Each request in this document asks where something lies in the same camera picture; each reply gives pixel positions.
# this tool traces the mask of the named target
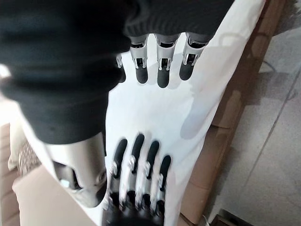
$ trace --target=robotic hand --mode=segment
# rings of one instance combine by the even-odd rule
[[[163,226],[165,211],[165,192],[168,168],[171,157],[165,156],[159,171],[159,175],[153,175],[153,166],[159,149],[159,142],[153,141],[146,162],[143,167],[143,181],[140,191],[136,192],[136,178],[138,172],[138,159],[144,141],[144,135],[139,134],[133,146],[126,169],[126,196],[120,197],[120,176],[124,170],[121,167],[123,154],[127,146],[127,140],[119,143],[115,152],[112,168],[110,170],[111,181],[107,190],[106,206],[103,211],[102,226]],[[151,198],[151,184],[156,185],[154,198]]]
[[[19,103],[43,142],[52,162],[48,170],[83,205],[97,206],[107,190],[105,116],[109,91],[126,79],[120,53],[130,49],[137,79],[145,83],[147,37],[155,34],[158,85],[164,88],[177,39],[186,32],[179,76],[187,80],[233,1],[1,1],[0,63],[8,66],[12,76],[2,79],[0,89]],[[163,169],[168,161],[163,161]],[[113,170],[109,183],[111,197],[118,192],[112,183],[118,181],[119,170]],[[162,175],[163,192],[166,177]],[[142,200],[144,204],[134,210],[129,196],[125,209],[117,211],[117,199],[112,198],[107,219],[112,218],[110,211],[120,219],[135,218],[149,206]],[[164,218],[162,205],[150,210],[142,211],[148,216],[145,219]]]

